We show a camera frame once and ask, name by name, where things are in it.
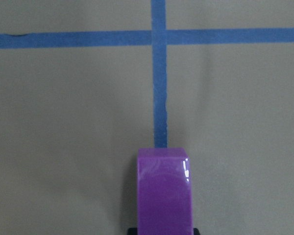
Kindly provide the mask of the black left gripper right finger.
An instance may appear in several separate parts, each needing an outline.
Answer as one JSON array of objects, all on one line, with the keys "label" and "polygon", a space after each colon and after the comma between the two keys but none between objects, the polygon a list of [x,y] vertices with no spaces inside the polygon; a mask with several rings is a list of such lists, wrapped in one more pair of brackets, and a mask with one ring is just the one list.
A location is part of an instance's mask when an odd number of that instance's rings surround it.
[{"label": "black left gripper right finger", "polygon": [[193,228],[193,235],[200,235],[198,228]]}]

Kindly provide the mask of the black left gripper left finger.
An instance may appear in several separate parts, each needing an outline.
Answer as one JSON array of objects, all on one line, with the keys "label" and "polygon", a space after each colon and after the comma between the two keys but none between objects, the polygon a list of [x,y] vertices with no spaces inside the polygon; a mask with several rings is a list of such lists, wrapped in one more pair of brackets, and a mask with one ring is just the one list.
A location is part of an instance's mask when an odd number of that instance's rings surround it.
[{"label": "black left gripper left finger", "polygon": [[128,228],[127,235],[137,235],[138,234],[138,229],[136,227]]}]

